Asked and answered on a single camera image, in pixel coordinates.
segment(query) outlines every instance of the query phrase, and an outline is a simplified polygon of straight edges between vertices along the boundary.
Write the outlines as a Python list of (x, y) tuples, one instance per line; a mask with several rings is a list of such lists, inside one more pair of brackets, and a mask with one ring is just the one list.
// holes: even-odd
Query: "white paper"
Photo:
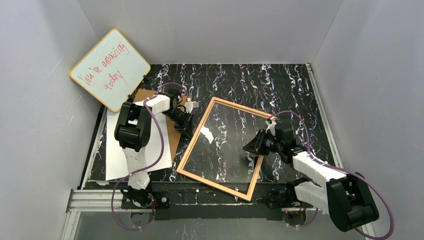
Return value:
[[(127, 160), (119, 142), (115, 140), (115, 127), (119, 112), (112, 112), (107, 110), (106, 121), (106, 181), (119, 179), (128, 175)], [(160, 130), (163, 134), (163, 155), (162, 158), (155, 166), (148, 169), (148, 172), (156, 171), (159, 169), (166, 169), (172, 167), (170, 141), (168, 138), (167, 119), (165, 115), (159, 113), (156, 115), (157, 122), (159, 123)], [(161, 137), (159, 136), (158, 128), (156, 127), (153, 119), (151, 120), (150, 140), (146, 146), (146, 166), (154, 163), (161, 153)]]

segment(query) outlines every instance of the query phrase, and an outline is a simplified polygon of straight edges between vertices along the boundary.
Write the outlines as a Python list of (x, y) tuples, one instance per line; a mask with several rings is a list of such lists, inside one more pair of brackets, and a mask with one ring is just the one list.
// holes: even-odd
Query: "yellow-framed whiteboard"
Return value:
[(116, 113), (150, 69), (125, 36), (113, 28), (69, 71), (69, 76)]

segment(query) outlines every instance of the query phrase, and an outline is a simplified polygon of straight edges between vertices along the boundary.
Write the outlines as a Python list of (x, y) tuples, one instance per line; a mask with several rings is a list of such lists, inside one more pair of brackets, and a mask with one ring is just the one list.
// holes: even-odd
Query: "empty wooden frame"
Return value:
[(223, 192), (226, 192), (228, 194), (231, 194), (231, 195), (236, 196), (240, 199), (243, 199), (243, 200), (250, 202), (250, 200), (252, 199), (253, 191), (255, 189), (256, 181), (258, 179), (259, 171), (261, 169), (262, 161), (263, 161), (263, 158), (264, 158), (264, 156), (262, 156), (262, 155), (260, 155), (257, 159), (256, 166), (254, 167), (254, 171), (253, 171), (253, 176), (252, 176), (252, 179), (250, 181), (249, 187), (247, 189), (247, 194), (241, 193), (241, 192), (236, 191), (234, 189), (231, 189), (229, 187), (223, 186), (223, 185), (221, 185), (217, 182), (211, 181), (209, 179), (205, 179), (201, 176), (198, 176), (194, 173), (191, 173), (191, 172), (184, 170), (184, 166), (186, 165), (187, 160), (189, 159), (190, 154), (192, 153), (192, 150), (193, 150), (196, 142), (198, 141), (199, 135), (201, 133), (201, 128), (204, 126), (205, 122), (207, 121), (209, 114), (211, 113), (211, 110), (212, 110), (212, 108), (215, 104), (224, 105), (224, 106), (227, 106), (227, 107), (230, 107), (230, 108), (233, 108), (233, 109), (237, 109), (237, 110), (240, 110), (240, 111), (243, 111), (243, 112), (255, 115), (255, 116), (259, 116), (259, 117), (262, 117), (262, 118), (266, 118), (266, 119), (271, 117), (271, 114), (269, 114), (269, 113), (265, 113), (265, 112), (247, 107), (247, 106), (243, 106), (243, 105), (240, 105), (240, 104), (237, 104), (237, 103), (233, 103), (233, 102), (230, 102), (230, 101), (227, 101), (227, 100), (223, 100), (223, 99), (220, 99), (220, 98), (217, 98), (217, 97), (213, 97), (210, 100), (210, 103), (207, 106), (206, 111), (204, 112), (204, 115), (203, 115), (202, 119), (200, 120), (199, 125), (197, 126), (197, 129), (194, 133), (193, 138), (191, 139), (191, 142), (188, 144), (187, 150), (185, 151), (184, 156), (182, 157), (181, 162), (179, 163), (178, 168), (176, 169), (176, 172), (181, 174), (181, 175), (184, 175), (186, 177), (189, 177), (193, 180), (204, 183), (204, 184), (209, 185), (213, 188), (219, 189)]

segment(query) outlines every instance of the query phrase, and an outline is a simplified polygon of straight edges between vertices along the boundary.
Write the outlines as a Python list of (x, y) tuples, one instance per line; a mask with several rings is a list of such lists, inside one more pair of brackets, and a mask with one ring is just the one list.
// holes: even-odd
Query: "black marble table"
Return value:
[[(292, 125), (298, 141), (304, 145), (307, 141), (305, 131), (309, 131), (313, 153), (318, 158), (334, 165), (329, 141), (305, 64), (154, 64), (151, 66), (146, 80), (138, 88), (156, 90), (159, 85), (167, 82), (182, 84), (184, 93), (199, 102), (199, 108), (195, 109), (193, 118), (195, 127), (199, 124), (212, 97), (267, 113), (277, 113), (283, 110), (294, 111), (304, 119), (306, 126), (303, 126), (291, 114), (281, 115), (279, 119)], [(96, 182), (105, 180), (106, 127), (100, 126), (100, 128), (103, 128), (102, 136), (97, 146), (92, 168), (87, 169), (90, 171), (90, 177), (84, 186), (85, 189), (99, 188)], [(188, 143), (188, 140), (180, 141), (172, 168), (151, 172), (152, 183), (195, 183), (192, 179), (176, 172)], [(206, 158), (206, 160), (203, 159), (203, 162), (207, 162), (209, 156), (203, 157)], [(204, 169), (196, 169), (196, 171), (207, 173), (211, 178), (218, 176), (221, 182), (227, 184), (234, 183), (234, 175), (246, 175), (246, 172), (234, 169), (231, 164), (229, 166), (204, 164), (201, 168)], [(286, 183), (299, 176), (299, 172), (282, 163), (278, 155), (270, 154), (264, 158), (258, 183)]]

